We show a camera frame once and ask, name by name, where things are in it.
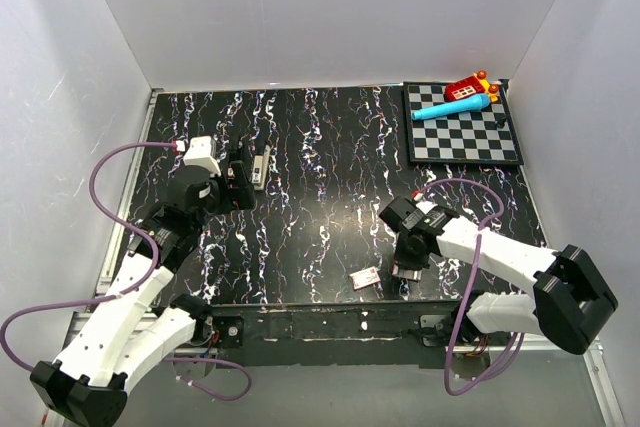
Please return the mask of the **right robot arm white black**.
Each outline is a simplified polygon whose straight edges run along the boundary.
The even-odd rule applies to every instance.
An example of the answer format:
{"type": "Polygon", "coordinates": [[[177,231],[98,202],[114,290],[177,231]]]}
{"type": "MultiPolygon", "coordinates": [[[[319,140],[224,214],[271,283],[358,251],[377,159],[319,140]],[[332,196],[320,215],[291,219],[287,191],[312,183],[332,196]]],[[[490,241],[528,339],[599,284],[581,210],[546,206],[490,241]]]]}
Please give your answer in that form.
{"type": "Polygon", "coordinates": [[[397,235],[392,273],[418,280],[430,256],[459,260],[519,288],[517,294],[474,291],[454,311],[454,336],[475,344],[486,334],[546,337],[562,350],[583,354],[618,308],[618,300],[589,254],[515,241],[480,229],[453,210],[397,197],[380,219],[397,235]]]}

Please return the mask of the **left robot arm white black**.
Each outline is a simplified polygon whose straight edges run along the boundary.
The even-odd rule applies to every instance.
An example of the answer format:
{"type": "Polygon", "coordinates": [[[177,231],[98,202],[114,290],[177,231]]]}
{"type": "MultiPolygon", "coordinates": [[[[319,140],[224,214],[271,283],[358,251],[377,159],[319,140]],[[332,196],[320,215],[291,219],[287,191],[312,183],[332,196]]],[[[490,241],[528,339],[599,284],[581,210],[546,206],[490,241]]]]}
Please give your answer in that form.
{"type": "Polygon", "coordinates": [[[250,210],[253,187],[236,159],[226,178],[209,136],[175,141],[182,164],[166,195],[133,227],[121,267],[79,333],[54,360],[38,362],[30,381],[44,403],[79,426],[112,426],[133,387],[181,345],[214,345],[220,331],[204,302],[188,295],[142,317],[196,250],[215,215],[250,210]]]}

